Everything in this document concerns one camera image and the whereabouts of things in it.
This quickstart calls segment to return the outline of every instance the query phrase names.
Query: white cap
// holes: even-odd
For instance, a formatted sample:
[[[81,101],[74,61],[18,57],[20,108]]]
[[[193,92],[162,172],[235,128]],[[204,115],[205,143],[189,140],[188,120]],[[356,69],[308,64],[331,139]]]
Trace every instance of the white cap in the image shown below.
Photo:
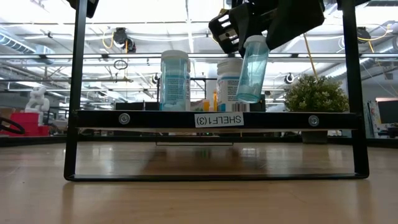
[[[243,59],[241,58],[226,58],[217,63],[217,74],[241,72]]]
[[[166,58],[180,58],[188,61],[188,54],[182,50],[166,50],[162,53],[162,59]]]
[[[227,66],[227,65],[237,65],[237,66],[242,66],[243,63],[243,59],[241,58],[226,58],[223,60],[220,60],[217,63],[217,68],[223,67],[223,66]]]
[[[246,39],[243,47],[246,48],[248,44],[252,42],[260,42],[267,44],[266,40],[267,40],[266,37],[264,37],[263,35],[253,35]]]
[[[187,61],[187,72],[191,72],[191,61],[186,52],[183,52],[182,50],[166,50],[162,52],[162,60],[170,58],[183,59]]]

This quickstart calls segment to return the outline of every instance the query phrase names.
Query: wooden floor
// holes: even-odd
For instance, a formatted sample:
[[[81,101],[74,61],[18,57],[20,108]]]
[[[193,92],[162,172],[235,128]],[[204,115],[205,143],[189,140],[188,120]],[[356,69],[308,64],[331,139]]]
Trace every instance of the wooden floor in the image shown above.
[[[0,148],[0,223],[398,223],[398,150],[366,180],[72,183],[64,144]],[[82,143],[79,174],[352,172],[348,146]]]

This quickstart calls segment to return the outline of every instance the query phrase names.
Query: green plant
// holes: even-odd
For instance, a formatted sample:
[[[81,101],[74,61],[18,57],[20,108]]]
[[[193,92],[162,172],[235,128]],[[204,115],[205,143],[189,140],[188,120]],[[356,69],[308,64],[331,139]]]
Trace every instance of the green plant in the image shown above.
[[[348,98],[341,82],[329,78],[304,75],[287,90],[285,106],[291,112],[344,112]]]

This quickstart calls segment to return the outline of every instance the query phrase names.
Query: black metal shelf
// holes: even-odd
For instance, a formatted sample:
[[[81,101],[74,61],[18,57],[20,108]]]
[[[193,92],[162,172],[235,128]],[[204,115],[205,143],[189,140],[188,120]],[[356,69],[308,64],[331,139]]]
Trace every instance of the black metal shelf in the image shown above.
[[[343,28],[347,66],[349,114],[328,113],[244,113],[244,126],[217,128],[219,130],[272,130],[272,129],[351,129],[354,171],[350,174],[281,174],[281,175],[78,175],[76,154],[78,128],[128,129],[194,129],[195,113],[146,111],[79,111],[84,58],[85,26],[88,0],[77,0],[75,38],[73,41],[70,115],[64,178],[71,181],[207,181],[207,180],[314,180],[363,179],[369,176],[369,161],[363,115],[361,72],[357,43],[355,0],[339,2],[343,10]],[[118,123],[121,113],[127,113],[131,122]],[[315,115],[316,126],[309,118]]]
[[[127,124],[119,122],[119,118],[127,114],[130,120]],[[166,112],[166,111],[77,111],[78,128],[98,129],[134,129],[157,132],[161,129],[191,129],[193,132],[201,130],[232,130],[245,132],[246,129],[259,131],[271,130],[333,130],[358,129],[360,117],[354,113],[243,113],[244,126],[230,126],[217,128],[196,128],[195,114],[206,112]],[[311,124],[311,118],[318,123]]]

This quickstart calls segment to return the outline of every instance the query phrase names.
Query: white robot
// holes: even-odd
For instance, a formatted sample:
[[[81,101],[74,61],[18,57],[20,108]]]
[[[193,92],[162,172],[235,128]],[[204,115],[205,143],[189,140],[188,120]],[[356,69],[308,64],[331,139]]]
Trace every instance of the white robot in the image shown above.
[[[43,122],[43,112],[47,112],[50,109],[49,99],[44,98],[46,92],[45,87],[35,87],[30,93],[30,100],[26,104],[25,113],[38,113],[39,114],[39,125]]]

